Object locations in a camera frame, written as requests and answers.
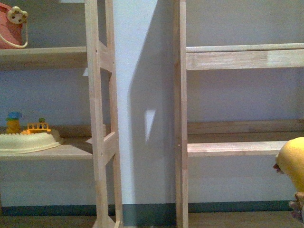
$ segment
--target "cream plastic tray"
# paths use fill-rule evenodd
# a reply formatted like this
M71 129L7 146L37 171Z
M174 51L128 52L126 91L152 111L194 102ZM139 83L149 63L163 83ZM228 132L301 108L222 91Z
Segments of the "cream plastic tray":
M0 154L29 153L46 150L63 144L59 132L34 134L0 134Z

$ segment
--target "blue toy piece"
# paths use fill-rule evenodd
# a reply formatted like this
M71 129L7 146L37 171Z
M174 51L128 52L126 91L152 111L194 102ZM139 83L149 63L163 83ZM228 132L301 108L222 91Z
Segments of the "blue toy piece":
M8 119L10 120L18 120L22 117L22 114L20 112L11 112L9 113Z

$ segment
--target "light patch on wall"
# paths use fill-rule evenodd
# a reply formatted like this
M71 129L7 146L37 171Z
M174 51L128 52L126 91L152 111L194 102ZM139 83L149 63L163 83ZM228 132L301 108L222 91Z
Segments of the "light patch on wall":
M148 140L150 138L152 125L153 125L154 118L155 118L155 113L156 113L156 110L146 110L146 113L144 116L144 118L145 118L144 129L145 129L146 143L148 142Z
M85 71L84 71L84 73L82 74L82 76L86 76L86 77L89 76L88 68L85 69Z

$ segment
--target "wooden shelf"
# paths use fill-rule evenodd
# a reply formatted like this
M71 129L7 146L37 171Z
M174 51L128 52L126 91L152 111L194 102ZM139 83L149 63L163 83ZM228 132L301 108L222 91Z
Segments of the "wooden shelf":
M304 67L304 43L187 47L187 70Z
M188 123L188 156L274 155L304 137L304 120Z
M287 141L189 143L189 157L276 155Z
M86 67L86 47L0 50L1 71Z
M0 154L0 161L24 160L91 160L92 145L87 142L89 138L66 138L61 146L30 153Z

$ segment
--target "wooden ladder frame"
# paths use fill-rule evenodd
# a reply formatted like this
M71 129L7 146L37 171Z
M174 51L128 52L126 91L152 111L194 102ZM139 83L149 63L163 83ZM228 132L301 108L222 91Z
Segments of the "wooden ladder frame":
M92 125L97 220L94 228L122 228L122 193L118 141L113 1L105 0L107 47L99 41L97 0L85 0L85 25ZM100 70L109 75L111 133L105 138ZM106 164L113 158L116 223L108 216Z

